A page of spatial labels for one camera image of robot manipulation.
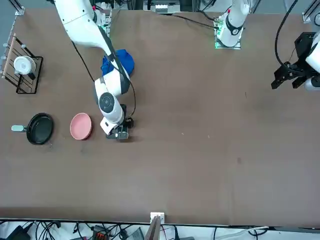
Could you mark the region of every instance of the cable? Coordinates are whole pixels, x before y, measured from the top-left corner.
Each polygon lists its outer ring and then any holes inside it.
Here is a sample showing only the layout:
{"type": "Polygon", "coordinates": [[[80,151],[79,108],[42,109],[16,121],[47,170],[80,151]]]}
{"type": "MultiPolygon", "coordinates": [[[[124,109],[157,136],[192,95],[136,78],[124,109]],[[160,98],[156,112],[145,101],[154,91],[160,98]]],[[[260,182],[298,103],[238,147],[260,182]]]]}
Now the cable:
{"type": "Polygon", "coordinates": [[[294,55],[295,50],[296,50],[296,47],[294,47],[294,49],[292,50],[292,53],[291,53],[291,56],[290,56],[290,58],[289,58],[288,62],[290,62],[290,60],[291,60],[292,56],[294,55]]]}
{"type": "Polygon", "coordinates": [[[209,19],[211,21],[214,21],[217,19],[216,17],[209,17],[203,10],[198,10],[197,12],[202,13],[207,19],[209,19]]]}
{"type": "Polygon", "coordinates": [[[253,227],[253,228],[250,228],[250,229],[244,229],[244,230],[241,230],[241,231],[236,232],[236,233],[227,234],[227,235],[224,235],[224,236],[217,237],[216,240],[222,240],[222,239],[226,239],[226,238],[238,237],[238,236],[241,236],[242,234],[244,234],[246,232],[249,232],[249,231],[259,230],[259,229],[268,229],[268,228],[269,228],[268,226],[258,226],[258,227],[253,227]]]}
{"type": "Polygon", "coordinates": [[[86,222],[84,224],[87,225],[87,227],[90,228],[91,231],[93,231],[95,229],[94,226],[89,226],[88,223],[86,223],[86,222]]]}
{"type": "Polygon", "coordinates": [[[79,223],[78,223],[78,222],[76,223],[76,228],[77,228],[77,232],[79,233],[80,239],[84,239],[84,238],[81,236],[81,233],[80,233],[80,230],[79,230],[79,223]]]}
{"type": "Polygon", "coordinates": [[[133,225],[133,224],[130,224],[129,226],[126,226],[126,227],[123,228],[123,229],[120,228],[120,231],[119,231],[118,233],[116,233],[116,234],[114,235],[114,237],[111,238],[110,240],[115,239],[115,238],[120,234],[121,230],[124,231],[124,230],[126,230],[127,228],[131,227],[132,225],[133,225]]]}
{"type": "Polygon", "coordinates": [[[40,222],[38,223],[38,225],[35,228],[35,240],[38,240],[38,228],[39,228],[40,222]]]}
{"type": "Polygon", "coordinates": [[[226,13],[231,7],[232,7],[232,5],[225,10],[225,13],[226,13]]]}
{"type": "Polygon", "coordinates": [[[216,239],[216,232],[217,232],[217,227],[214,229],[214,233],[213,233],[213,240],[215,240],[216,239]]]}
{"type": "Polygon", "coordinates": [[[254,234],[253,234],[253,233],[251,233],[250,231],[248,231],[248,233],[249,233],[251,236],[253,236],[253,237],[261,236],[261,235],[265,234],[266,232],[268,232],[268,230],[267,230],[267,229],[266,229],[266,230],[264,230],[264,231],[262,231],[262,232],[259,232],[259,233],[257,233],[257,231],[256,231],[256,230],[254,230],[254,234]]]}
{"type": "Polygon", "coordinates": [[[164,229],[164,226],[163,226],[163,225],[161,225],[161,228],[162,228],[162,230],[163,230],[165,240],[167,240],[167,235],[166,235],[166,231],[165,231],[165,229],[164,229]]]}
{"type": "Polygon", "coordinates": [[[25,224],[22,225],[22,227],[24,227],[24,226],[27,225],[28,223],[30,223],[30,221],[27,221],[25,224]]]}
{"type": "Polygon", "coordinates": [[[133,116],[133,114],[135,113],[135,111],[136,111],[136,91],[135,91],[134,85],[132,84],[131,80],[129,80],[129,83],[130,83],[131,88],[133,90],[134,107],[133,107],[133,110],[132,110],[131,114],[126,116],[126,118],[131,118],[133,116]]]}
{"type": "Polygon", "coordinates": [[[209,7],[209,5],[211,4],[212,6],[216,3],[217,0],[211,0],[205,7],[204,9],[202,9],[202,11],[206,10],[207,7],[209,7]]]}
{"type": "MultiPolygon", "coordinates": [[[[119,69],[118,69],[118,68],[116,68],[115,66],[113,66],[113,68],[114,68],[115,70],[117,70],[117,71],[119,72],[119,74],[121,74],[124,78],[126,78],[126,77],[127,77],[127,76],[125,76],[122,72],[120,72],[120,71],[119,71],[119,69]]],[[[133,90],[134,107],[133,107],[132,113],[131,113],[130,115],[126,116],[126,118],[130,118],[130,117],[132,117],[132,116],[133,116],[133,114],[134,114],[134,113],[135,113],[135,111],[136,111],[136,91],[135,91],[135,87],[134,87],[134,85],[132,84],[132,82],[131,82],[131,80],[130,80],[130,79],[128,79],[128,81],[129,81],[129,83],[130,83],[130,85],[131,85],[131,87],[132,87],[132,90],[133,90]]]]}
{"type": "Polygon", "coordinates": [[[218,27],[211,26],[211,25],[208,25],[208,24],[199,22],[199,21],[195,21],[195,20],[192,20],[192,19],[187,18],[187,17],[184,17],[184,16],[179,16],[179,15],[171,15],[171,16],[172,16],[172,17],[176,17],[176,18],[180,18],[180,19],[185,19],[185,20],[188,20],[188,21],[190,21],[190,22],[193,22],[193,23],[196,23],[196,24],[199,24],[199,25],[202,25],[202,26],[211,28],[211,29],[219,29],[218,27]]]}
{"type": "Polygon", "coordinates": [[[298,2],[298,0],[294,0],[294,2],[292,3],[291,7],[289,8],[289,10],[286,12],[284,18],[282,19],[282,22],[280,23],[280,26],[276,32],[276,35],[275,35],[275,41],[274,41],[274,53],[275,53],[275,57],[276,59],[278,60],[278,62],[281,64],[281,66],[283,66],[288,72],[290,73],[294,73],[294,74],[297,74],[298,76],[304,76],[304,72],[303,71],[297,71],[297,70],[293,70],[291,68],[289,68],[288,66],[286,66],[282,61],[281,59],[279,58],[279,55],[278,55],[278,38],[279,38],[279,33],[285,23],[285,21],[287,20],[290,12],[292,11],[292,9],[294,8],[294,6],[296,5],[296,3],[298,2]]]}
{"type": "Polygon", "coordinates": [[[81,58],[81,60],[82,60],[82,62],[83,62],[83,65],[85,66],[88,74],[90,75],[90,78],[92,79],[92,82],[95,82],[94,78],[92,77],[92,75],[91,75],[91,73],[90,73],[90,71],[89,71],[89,69],[88,69],[88,67],[87,67],[87,64],[85,63],[85,60],[82,58],[82,56],[81,56],[80,52],[78,51],[75,43],[74,43],[73,41],[71,41],[71,42],[72,42],[72,45],[73,45],[75,51],[78,53],[79,57],[81,58]]]}
{"type": "Polygon", "coordinates": [[[49,225],[47,225],[45,222],[44,222],[44,225],[41,223],[41,225],[42,226],[44,226],[45,225],[45,228],[44,229],[46,229],[46,233],[47,234],[49,234],[49,237],[50,237],[50,239],[51,240],[55,240],[55,238],[54,238],[54,236],[52,236],[52,234],[50,233],[50,228],[52,228],[52,226],[54,225],[54,223],[49,223],[49,225]]]}

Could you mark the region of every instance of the black wire rack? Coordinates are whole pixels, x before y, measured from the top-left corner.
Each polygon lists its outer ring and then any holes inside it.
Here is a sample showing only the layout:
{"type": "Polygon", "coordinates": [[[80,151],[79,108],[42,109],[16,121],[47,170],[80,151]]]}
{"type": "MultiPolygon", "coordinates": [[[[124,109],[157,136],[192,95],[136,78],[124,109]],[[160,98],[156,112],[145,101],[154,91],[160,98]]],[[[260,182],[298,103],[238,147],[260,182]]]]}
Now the black wire rack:
{"type": "Polygon", "coordinates": [[[5,60],[1,78],[15,86],[17,94],[36,94],[43,67],[43,56],[35,56],[16,34],[13,34],[11,44],[5,43],[3,46],[6,51],[1,57],[5,60]],[[34,61],[36,68],[31,74],[22,75],[15,70],[14,60],[21,56],[28,56],[34,61]]]}

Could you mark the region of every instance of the white robotic arm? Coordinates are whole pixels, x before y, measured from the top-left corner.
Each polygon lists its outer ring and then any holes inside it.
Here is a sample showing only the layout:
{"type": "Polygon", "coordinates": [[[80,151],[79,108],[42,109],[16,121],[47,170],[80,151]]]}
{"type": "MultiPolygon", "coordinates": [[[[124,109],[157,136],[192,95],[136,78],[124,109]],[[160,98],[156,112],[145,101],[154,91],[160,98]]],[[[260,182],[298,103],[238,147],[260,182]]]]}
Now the white robotic arm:
{"type": "Polygon", "coordinates": [[[101,15],[92,9],[89,0],[54,0],[54,3],[70,39],[79,45],[103,49],[108,61],[114,66],[111,72],[94,81],[98,105],[103,115],[100,126],[110,135],[125,120],[117,96],[128,91],[129,75],[117,58],[110,38],[96,24],[101,15]]]}
{"type": "Polygon", "coordinates": [[[223,45],[233,47],[238,43],[249,11],[248,0],[232,1],[232,6],[221,16],[223,26],[217,35],[223,45]]]}

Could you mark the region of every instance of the white cable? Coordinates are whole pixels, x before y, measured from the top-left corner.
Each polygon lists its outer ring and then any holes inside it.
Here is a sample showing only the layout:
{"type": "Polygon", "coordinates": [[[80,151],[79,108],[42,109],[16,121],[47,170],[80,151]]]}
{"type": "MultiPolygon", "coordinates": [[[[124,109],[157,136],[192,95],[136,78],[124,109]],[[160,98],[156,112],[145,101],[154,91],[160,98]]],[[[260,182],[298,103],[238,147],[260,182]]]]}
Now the white cable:
{"type": "Polygon", "coordinates": [[[236,233],[232,233],[232,234],[216,237],[215,240],[238,237],[238,236],[241,236],[244,233],[247,233],[248,231],[262,230],[262,229],[265,230],[265,229],[268,229],[268,228],[269,228],[268,226],[258,226],[258,227],[253,227],[253,228],[249,228],[249,229],[244,229],[244,230],[236,232],[236,233]]]}

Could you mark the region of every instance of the frying pan handle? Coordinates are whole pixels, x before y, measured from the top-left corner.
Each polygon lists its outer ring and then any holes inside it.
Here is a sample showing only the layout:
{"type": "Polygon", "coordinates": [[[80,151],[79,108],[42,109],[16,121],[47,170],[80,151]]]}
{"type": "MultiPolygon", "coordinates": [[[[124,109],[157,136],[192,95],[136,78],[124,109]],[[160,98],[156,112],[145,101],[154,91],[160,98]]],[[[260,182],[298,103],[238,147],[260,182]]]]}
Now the frying pan handle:
{"type": "Polygon", "coordinates": [[[12,125],[11,131],[12,132],[25,133],[27,131],[27,127],[26,126],[22,126],[22,125],[12,125]]]}

